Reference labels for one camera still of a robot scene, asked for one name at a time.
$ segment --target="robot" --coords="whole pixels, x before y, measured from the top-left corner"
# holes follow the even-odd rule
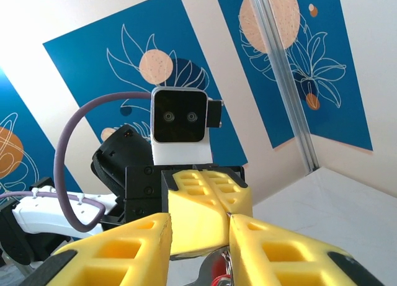
[[[151,99],[151,143],[119,128],[91,164],[112,194],[66,192],[66,146],[79,120],[135,97]],[[190,286],[382,285],[344,250],[253,218],[244,168],[212,161],[209,128],[221,126],[222,109],[205,92],[179,87],[81,107],[56,149],[55,183],[0,195],[10,197],[0,207],[3,250],[20,264],[44,261],[21,285],[165,286],[170,260],[199,256]],[[70,237],[80,240],[58,249]]]

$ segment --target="white line drawing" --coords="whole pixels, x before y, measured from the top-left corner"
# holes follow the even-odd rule
[[[32,157],[18,145],[11,142],[11,136],[13,134],[17,119],[18,113],[13,112],[0,122],[0,164],[2,164],[2,160],[4,162],[5,158],[11,158],[11,162],[9,163],[8,167],[0,171],[0,193],[11,192],[12,190],[26,190],[27,184],[25,183],[24,179],[31,171],[33,172],[33,180],[29,183],[38,181],[40,177],[37,165]],[[4,129],[7,130],[7,135],[5,137],[3,136],[3,134],[1,134]],[[27,162],[16,161],[14,155],[6,151],[7,148],[10,147],[22,153],[22,157],[25,158]],[[14,179],[13,181],[5,182],[7,180],[7,176],[12,172],[16,164],[19,164],[17,167],[18,169],[24,168],[24,170],[22,171],[23,174],[16,180]]]
[[[285,49],[295,78],[295,84],[300,92],[306,96],[306,102],[310,108],[314,110],[319,108],[319,96],[340,108],[342,99],[334,82],[345,76],[347,66],[325,56],[325,38],[328,33],[318,32],[312,35],[306,19],[299,12],[296,12],[296,14],[299,14],[301,19],[299,39],[296,39],[292,46]],[[256,50],[251,45],[241,26],[240,39],[241,46],[251,65],[267,79],[275,81],[268,55]]]
[[[121,28],[121,44],[125,57],[123,60],[113,55],[109,48],[106,49],[106,57],[114,75],[122,82],[130,84],[132,91],[151,92],[155,87],[165,85],[192,88],[201,87],[205,91],[210,84],[210,77],[203,67],[200,68],[198,75],[193,76],[193,63],[191,60],[179,66],[180,63],[175,50],[171,50],[167,55],[165,51],[159,49],[155,42],[155,34],[151,34],[145,47],[141,47],[132,35],[128,33],[125,24],[123,24]],[[117,63],[121,63],[122,66],[130,68],[130,70],[127,73],[123,73],[117,69]],[[134,75],[143,77],[146,81],[145,85],[137,84],[131,79]],[[130,105],[129,102],[130,99],[125,100],[120,108],[129,107],[131,109],[145,110],[150,116],[148,109],[137,105]],[[150,142],[150,125],[147,122],[140,120],[140,122],[128,124]]]

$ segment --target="purple cable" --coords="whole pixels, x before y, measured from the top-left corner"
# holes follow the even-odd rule
[[[30,191],[17,191],[17,192],[7,192],[7,193],[3,193],[0,194],[0,200],[7,198],[7,197],[16,197],[16,196],[33,196],[33,192]],[[37,197],[53,197],[53,198],[58,198],[58,194],[57,193],[51,193],[51,192],[37,192]],[[70,200],[75,200],[75,201],[79,201],[79,197],[77,197],[76,195],[71,195],[68,194],[68,198]],[[106,207],[105,205],[103,205],[102,203],[89,199],[89,198],[83,198],[82,202],[87,203],[87,204],[91,204],[97,208],[99,208],[99,213],[105,213]]]
[[[95,218],[88,224],[83,224],[74,214],[70,201],[68,200],[68,194],[66,193],[65,186],[65,154],[66,148],[68,146],[68,142],[70,136],[76,125],[80,122],[80,120],[86,116],[86,114],[91,111],[93,108],[100,106],[102,104],[124,100],[124,99],[150,99],[151,93],[149,92],[117,92],[115,94],[104,95],[98,97],[94,100],[91,100],[87,104],[80,107],[70,118],[66,126],[64,127],[62,134],[60,136],[60,140],[58,142],[58,146],[55,151],[55,159],[54,159],[54,182],[56,194],[58,196],[58,200],[60,202],[60,206],[63,214],[65,215],[69,224],[77,231],[80,232],[88,232],[92,230],[103,217],[105,210],[101,209],[100,212],[95,216]]]

